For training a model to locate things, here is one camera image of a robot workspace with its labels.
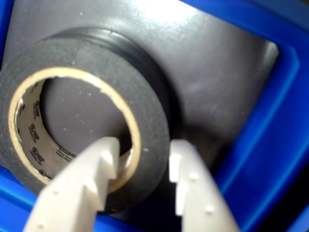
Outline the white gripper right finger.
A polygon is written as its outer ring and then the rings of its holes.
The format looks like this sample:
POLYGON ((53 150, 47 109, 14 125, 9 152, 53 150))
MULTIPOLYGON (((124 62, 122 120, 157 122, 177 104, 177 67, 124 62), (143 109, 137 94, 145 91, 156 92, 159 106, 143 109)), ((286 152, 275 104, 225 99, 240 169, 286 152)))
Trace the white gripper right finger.
POLYGON ((240 228, 197 149, 172 140, 169 180, 176 185, 175 214, 183 232, 238 232, 240 228))

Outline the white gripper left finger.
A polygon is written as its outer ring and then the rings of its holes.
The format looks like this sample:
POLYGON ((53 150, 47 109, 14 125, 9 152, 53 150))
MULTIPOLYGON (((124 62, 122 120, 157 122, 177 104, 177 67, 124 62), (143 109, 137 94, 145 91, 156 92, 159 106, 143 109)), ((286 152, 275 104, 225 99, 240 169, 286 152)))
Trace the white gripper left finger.
POLYGON ((95 141, 45 186, 23 228, 25 232, 92 232, 105 209, 109 181, 117 178, 120 142, 95 141))

